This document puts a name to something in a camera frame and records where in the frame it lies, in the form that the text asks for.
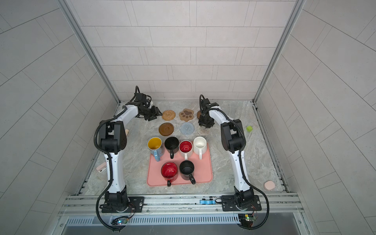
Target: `round coaster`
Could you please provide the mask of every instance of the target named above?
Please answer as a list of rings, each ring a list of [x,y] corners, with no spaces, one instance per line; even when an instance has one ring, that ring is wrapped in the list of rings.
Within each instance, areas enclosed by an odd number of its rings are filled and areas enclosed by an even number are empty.
[[[163,123],[159,126],[159,133],[163,136],[169,136],[174,132],[174,126],[171,123]]]
[[[162,113],[162,119],[165,121],[171,121],[175,118],[175,112],[172,110],[166,110]]]
[[[197,129],[197,132],[200,134],[200,135],[208,135],[210,134],[210,128],[206,128],[204,126],[200,126],[198,129]]]
[[[192,123],[183,123],[180,126],[180,132],[184,135],[190,135],[194,132],[194,125]]]

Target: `light blue mug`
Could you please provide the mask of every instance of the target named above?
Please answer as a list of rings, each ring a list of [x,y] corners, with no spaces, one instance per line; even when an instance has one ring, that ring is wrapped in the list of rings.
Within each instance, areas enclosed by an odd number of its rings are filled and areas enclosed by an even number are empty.
[[[150,149],[150,153],[155,157],[155,160],[159,162],[161,156],[164,154],[162,140],[158,137],[153,137],[147,142],[147,146]]]

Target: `brown coaster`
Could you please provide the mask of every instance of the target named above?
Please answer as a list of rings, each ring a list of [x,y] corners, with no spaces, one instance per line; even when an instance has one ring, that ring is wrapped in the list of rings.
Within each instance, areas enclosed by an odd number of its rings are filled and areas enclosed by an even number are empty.
[[[174,126],[171,123],[163,123],[159,126],[159,133],[163,136],[169,136],[174,132]]]
[[[165,121],[171,121],[176,116],[175,112],[172,110],[166,110],[162,113],[162,119]]]
[[[180,120],[182,120],[182,121],[189,121],[189,120],[193,119],[193,117],[194,117],[193,114],[194,114],[193,110],[183,109],[183,111],[181,111],[179,113],[179,117],[180,117]]]

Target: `mug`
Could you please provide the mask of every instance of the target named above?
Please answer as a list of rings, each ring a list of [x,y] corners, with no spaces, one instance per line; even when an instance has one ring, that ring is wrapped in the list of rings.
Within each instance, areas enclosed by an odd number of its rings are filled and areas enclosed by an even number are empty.
[[[170,158],[174,158],[174,153],[179,150],[179,140],[176,137],[168,137],[165,141],[165,147],[170,151]]]
[[[176,164],[173,162],[166,162],[161,168],[161,174],[167,180],[167,187],[170,187],[171,182],[177,178]]]
[[[147,146],[150,149],[150,153],[154,155],[155,160],[159,162],[161,160],[161,156],[164,154],[162,140],[158,137],[153,137],[147,142]]]
[[[196,183],[196,180],[193,177],[194,165],[193,162],[185,160],[180,163],[179,166],[180,173],[182,174],[182,178],[185,180],[190,180],[192,184]]]
[[[188,160],[188,157],[193,154],[192,143],[189,140],[182,141],[179,145],[179,150],[184,159]]]
[[[202,160],[202,155],[208,150],[208,145],[204,137],[196,137],[193,141],[193,152]]]

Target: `pink round object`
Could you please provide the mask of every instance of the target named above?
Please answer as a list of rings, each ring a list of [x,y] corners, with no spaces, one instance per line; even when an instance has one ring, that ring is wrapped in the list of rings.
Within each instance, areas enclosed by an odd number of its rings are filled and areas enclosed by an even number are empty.
[[[264,188],[266,189],[266,190],[272,190],[272,189],[274,189],[276,187],[276,184],[273,182],[273,181],[268,181],[268,182],[266,182],[265,184],[264,184]]]

